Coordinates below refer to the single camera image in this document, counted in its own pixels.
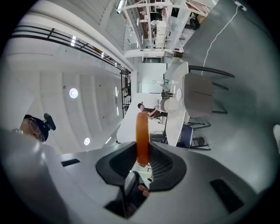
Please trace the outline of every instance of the wall outlet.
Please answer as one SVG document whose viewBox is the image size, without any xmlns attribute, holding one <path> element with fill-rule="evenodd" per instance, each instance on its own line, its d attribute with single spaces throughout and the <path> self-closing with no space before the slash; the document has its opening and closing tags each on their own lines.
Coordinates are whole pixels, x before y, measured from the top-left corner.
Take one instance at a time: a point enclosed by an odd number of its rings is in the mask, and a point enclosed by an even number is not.
<svg viewBox="0 0 280 224">
<path fill-rule="evenodd" d="M 236 5 L 238 5 L 241 9 L 243 9 L 244 11 L 247 11 L 247 8 L 244 6 L 244 5 L 242 5 L 240 2 L 238 2 L 238 1 L 235 1 L 234 2 Z"/>
</svg>

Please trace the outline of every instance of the floor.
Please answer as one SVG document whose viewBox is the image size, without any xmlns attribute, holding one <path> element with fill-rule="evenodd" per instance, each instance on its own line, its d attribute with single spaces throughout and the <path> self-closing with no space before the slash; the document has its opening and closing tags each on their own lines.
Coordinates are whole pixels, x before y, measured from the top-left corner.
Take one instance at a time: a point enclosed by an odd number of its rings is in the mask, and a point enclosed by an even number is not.
<svg viewBox="0 0 280 224">
<path fill-rule="evenodd" d="M 274 182 L 280 161 L 273 135 L 273 127 L 280 124 L 280 55 L 261 20 L 245 6 L 248 11 L 238 9 L 212 45 L 205 64 L 235 78 L 203 73 L 229 88 L 214 87 L 213 93 L 216 105 L 223 105 L 228 115 L 204 117 L 212 126 L 197 130 L 196 135 L 205 137 L 211 148 L 203 154 L 228 167 L 259 193 Z M 210 43 L 235 10 L 233 1 L 219 1 L 185 45 L 182 60 L 175 60 L 168 70 L 183 61 L 202 66 Z"/>
</svg>

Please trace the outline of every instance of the person with glasses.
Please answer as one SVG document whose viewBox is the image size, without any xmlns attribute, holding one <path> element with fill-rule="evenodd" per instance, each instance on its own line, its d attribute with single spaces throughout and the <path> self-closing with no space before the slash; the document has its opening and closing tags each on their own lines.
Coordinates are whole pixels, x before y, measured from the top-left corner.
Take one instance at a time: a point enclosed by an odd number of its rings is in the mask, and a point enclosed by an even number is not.
<svg viewBox="0 0 280 224">
<path fill-rule="evenodd" d="M 49 136 L 49 130 L 55 130 L 56 126 L 49 114 L 44 114 L 45 121 L 31 115 L 25 115 L 21 123 L 20 130 L 27 135 L 31 135 L 44 144 Z"/>
<path fill-rule="evenodd" d="M 156 106 L 155 108 L 146 108 L 143 105 L 143 102 L 139 103 L 137 106 L 141 110 L 141 112 L 147 112 L 151 117 L 167 117 L 167 113 L 160 112 L 158 106 Z"/>
</svg>

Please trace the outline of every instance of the white cabinet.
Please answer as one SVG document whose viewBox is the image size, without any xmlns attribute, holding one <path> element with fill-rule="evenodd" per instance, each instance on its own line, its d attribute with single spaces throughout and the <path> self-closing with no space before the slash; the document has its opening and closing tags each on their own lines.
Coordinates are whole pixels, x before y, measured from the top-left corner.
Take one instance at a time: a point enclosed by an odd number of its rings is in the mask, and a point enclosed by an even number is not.
<svg viewBox="0 0 280 224">
<path fill-rule="evenodd" d="M 165 42 L 166 23 L 157 21 L 156 48 L 163 48 Z"/>
</svg>

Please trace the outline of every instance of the black slot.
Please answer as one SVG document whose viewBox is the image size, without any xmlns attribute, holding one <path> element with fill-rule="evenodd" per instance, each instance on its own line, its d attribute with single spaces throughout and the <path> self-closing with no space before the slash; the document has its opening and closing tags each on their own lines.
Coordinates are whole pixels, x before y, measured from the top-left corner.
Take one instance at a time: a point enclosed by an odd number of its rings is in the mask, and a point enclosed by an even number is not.
<svg viewBox="0 0 280 224">
<path fill-rule="evenodd" d="M 213 180 L 210 184 L 222 200 L 229 213 L 232 213 L 243 206 L 243 202 L 223 180 Z"/>
<path fill-rule="evenodd" d="M 73 165 L 75 163 L 80 163 L 80 162 L 81 161 L 78 160 L 78 159 L 70 159 L 70 160 L 61 162 L 61 164 L 62 164 L 63 167 L 65 167 L 65 166 L 70 166 L 70 165 Z"/>
</svg>

